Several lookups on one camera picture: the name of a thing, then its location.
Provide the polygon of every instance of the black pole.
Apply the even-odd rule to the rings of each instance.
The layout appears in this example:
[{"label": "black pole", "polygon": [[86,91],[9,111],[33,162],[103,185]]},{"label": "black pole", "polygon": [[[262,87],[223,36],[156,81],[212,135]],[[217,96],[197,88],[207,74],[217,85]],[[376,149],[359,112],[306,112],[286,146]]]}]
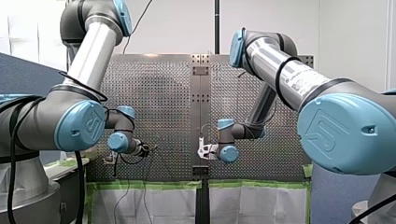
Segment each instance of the black pole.
[{"label": "black pole", "polygon": [[215,0],[215,54],[220,54],[220,0]]}]

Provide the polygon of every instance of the logo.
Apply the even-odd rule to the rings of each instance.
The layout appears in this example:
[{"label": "logo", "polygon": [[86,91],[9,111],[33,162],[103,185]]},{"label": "logo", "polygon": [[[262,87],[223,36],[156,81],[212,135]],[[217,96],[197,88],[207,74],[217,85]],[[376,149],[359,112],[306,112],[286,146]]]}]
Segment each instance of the logo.
[{"label": "logo", "polygon": [[96,140],[100,137],[102,120],[95,111],[90,110],[88,113],[90,113],[90,115],[87,117],[85,131],[92,140]]},{"label": "logo", "polygon": [[304,136],[312,146],[328,154],[335,148],[337,140],[344,139],[347,135],[349,135],[347,126],[323,110],[319,110]]}]

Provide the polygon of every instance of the green tape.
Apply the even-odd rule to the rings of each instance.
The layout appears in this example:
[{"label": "green tape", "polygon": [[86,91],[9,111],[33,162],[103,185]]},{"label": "green tape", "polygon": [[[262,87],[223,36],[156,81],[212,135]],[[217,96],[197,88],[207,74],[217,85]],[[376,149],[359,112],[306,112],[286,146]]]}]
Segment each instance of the green tape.
[{"label": "green tape", "polygon": [[312,164],[303,165],[305,178],[312,177],[312,169],[313,169],[313,167],[314,166]]},{"label": "green tape", "polygon": [[311,223],[311,192],[312,192],[312,185],[310,182],[306,182],[306,213],[305,213],[305,223]]},{"label": "green tape", "polygon": [[265,180],[209,180],[210,188],[260,187],[273,189],[306,189],[309,182],[278,182]]},{"label": "green tape", "polygon": [[101,189],[199,189],[200,181],[181,181],[181,182],[144,182],[139,180],[116,180],[113,182],[93,182],[88,183],[94,190]]},{"label": "green tape", "polygon": [[[89,159],[86,158],[82,158],[82,161],[89,161]],[[59,163],[59,161],[53,161],[50,162],[48,164],[45,165],[45,167],[50,167],[52,165],[58,164],[59,166],[77,166],[77,161],[76,159],[72,159],[72,160],[67,160],[67,161],[62,161],[61,163]]]},{"label": "green tape", "polygon": [[93,198],[93,193],[94,193],[94,188],[92,185],[88,184],[87,185],[87,204],[85,205],[85,211],[87,212],[87,217],[88,217],[88,223],[87,224],[92,224],[92,198]]}]

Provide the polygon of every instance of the blue joint cap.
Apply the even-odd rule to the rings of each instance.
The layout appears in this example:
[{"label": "blue joint cap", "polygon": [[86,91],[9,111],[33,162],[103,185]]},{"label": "blue joint cap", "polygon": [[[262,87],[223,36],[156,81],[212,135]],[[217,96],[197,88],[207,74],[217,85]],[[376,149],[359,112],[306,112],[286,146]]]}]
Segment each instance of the blue joint cap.
[{"label": "blue joint cap", "polygon": [[55,129],[54,141],[61,151],[93,147],[105,130],[105,110],[99,103],[80,101],[63,114]]},{"label": "blue joint cap", "polygon": [[0,94],[0,104],[14,100],[16,98],[29,96],[31,94]]},{"label": "blue joint cap", "polygon": [[242,55],[244,54],[244,39],[242,31],[237,31],[233,35],[233,42],[230,49],[230,64],[232,67],[242,67]]},{"label": "blue joint cap", "polygon": [[136,118],[136,111],[129,105],[120,105],[117,109],[125,115],[128,115],[131,119]]},{"label": "blue joint cap", "polygon": [[239,158],[239,150],[235,146],[226,146],[221,150],[219,158],[226,163],[235,162]]},{"label": "blue joint cap", "polygon": [[128,7],[124,0],[113,0],[114,6],[116,7],[117,14],[121,23],[121,29],[124,36],[130,36],[132,33],[132,19],[129,14]]},{"label": "blue joint cap", "polygon": [[396,93],[396,89],[385,91],[385,93]]},{"label": "blue joint cap", "polygon": [[110,150],[123,153],[128,150],[129,141],[124,133],[113,133],[107,139]]},{"label": "blue joint cap", "polygon": [[218,130],[223,130],[229,128],[235,124],[233,119],[219,119],[218,120]]},{"label": "blue joint cap", "polygon": [[306,154],[339,174],[377,175],[396,165],[396,120],[381,105],[347,93],[309,102],[297,131]]}]

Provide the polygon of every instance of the pegboard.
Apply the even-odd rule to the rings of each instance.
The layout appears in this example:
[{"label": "pegboard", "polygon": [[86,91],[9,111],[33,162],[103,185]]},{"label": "pegboard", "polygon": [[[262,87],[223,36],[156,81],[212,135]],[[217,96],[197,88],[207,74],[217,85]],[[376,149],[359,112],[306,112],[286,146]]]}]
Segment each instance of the pegboard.
[{"label": "pegboard", "polygon": [[[131,105],[136,110],[134,138],[158,146],[137,165],[119,163],[117,178],[191,180],[190,55],[116,55],[107,68],[102,92],[109,108]],[[88,166],[89,181],[112,179],[113,165],[106,131]],[[138,158],[124,158],[136,161]]]},{"label": "pegboard", "polygon": [[[196,113],[201,113],[201,118],[209,117],[213,127],[210,128],[212,141],[216,141],[218,119],[244,121],[248,116],[262,82],[249,74],[238,78],[243,70],[232,68],[226,55],[211,55],[210,73],[201,77],[209,80],[198,82],[192,74],[194,63],[191,59],[192,55],[116,55],[111,59],[102,84],[102,92],[109,99],[106,106],[131,105],[135,108],[134,137],[158,146],[151,156],[137,165],[119,163],[117,178],[192,180],[192,166],[198,149],[195,147],[198,134],[194,130],[199,129],[195,124],[201,123],[196,121]],[[313,65],[312,56],[302,56],[301,59]],[[198,90],[197,87],[209,91],[208,114],[202,108],[197,111],[191,103],[193,90]],[[276,114],[267,125],[266,137],[254,141],[238,140],[239,161],[227,165],[211,161],[211,178],[286,181],[304,178],[302,165],[310,161],[296,133],[297,113],[280,101],[276,105]],[[110,153],[106,140],[111,133],[106,130],[99,144],[92,149],[96,159],[88,166],[88,181],[115,178],[113,165],[103,163],[103,158]],[[135,161],[137,158],[125,156],[125,159]]]},{"label": "pegboard", "polygon": [[[262,81],[243,69],[232,68],[226,56],[212,56],[211,113],[212,127],[219,119],[244,122],[256,101]],[[300,56],[313,66],[312,56]],[[274,113],[274,106],[269,115]],[[303,164],[310,163],[297,135],[298,114],[276,99],[276,113],[266,125],[266,136],[256,140],[236,140],[240,158],[232,164],[210,161],[210,178],[248,178],[295,181],[303,180]],[[217,142],[217,131],[211,129],[210,139]]]}]

